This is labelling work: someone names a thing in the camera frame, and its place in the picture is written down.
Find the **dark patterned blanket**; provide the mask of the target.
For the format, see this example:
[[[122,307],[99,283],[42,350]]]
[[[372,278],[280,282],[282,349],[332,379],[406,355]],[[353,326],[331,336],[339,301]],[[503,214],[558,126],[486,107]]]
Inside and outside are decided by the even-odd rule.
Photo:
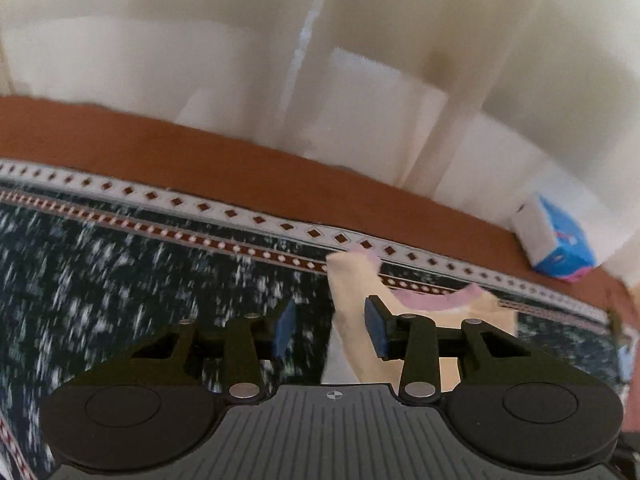
[[[267,382],[318,382],[334,312],[326,257],[363,249],[392,289],[469,284],[510,331],[626,394],[630,357],[603,311],[562,292],[384,238],[282,219],[168,188],[3,159],[1,474],[44,479],[39,401],[75,374],[183,318],[221,325],[295,300],[298,329]]]

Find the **blue white tissue pack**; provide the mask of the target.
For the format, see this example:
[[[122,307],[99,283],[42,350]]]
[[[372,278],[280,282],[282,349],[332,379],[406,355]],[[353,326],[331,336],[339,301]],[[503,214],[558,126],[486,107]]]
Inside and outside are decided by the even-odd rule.
[[[530,196],[514,212],[511,221],[529,264],[536,272],[575,283],[597,266],[582,226],[544,196]]]

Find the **yellow white pink-trimmed garment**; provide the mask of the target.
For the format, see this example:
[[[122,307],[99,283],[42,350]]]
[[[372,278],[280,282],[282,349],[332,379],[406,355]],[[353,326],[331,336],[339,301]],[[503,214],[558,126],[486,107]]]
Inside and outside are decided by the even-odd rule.
[[[385,285],[380,277],[382,260],[373,252],[334,252],[326,258],[331,298],[332,330],[322,372],[323,385],[390,384],[399,387],[402,363],[376,356],[364,322],[364,303],[378,296],[393,315],[426,315],[439,327],[459,328],[466,318],[478,318],[511,335],[518,314],[501,307],[498,298],[477,284],[457,292],[431,294],[403,278]]]

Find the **cream white curtain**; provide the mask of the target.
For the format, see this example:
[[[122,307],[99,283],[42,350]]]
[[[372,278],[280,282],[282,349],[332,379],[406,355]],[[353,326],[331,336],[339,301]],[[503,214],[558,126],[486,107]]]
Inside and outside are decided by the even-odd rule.
[[[1,0],[1,89],[346,167],[639,279],[639,0]]]

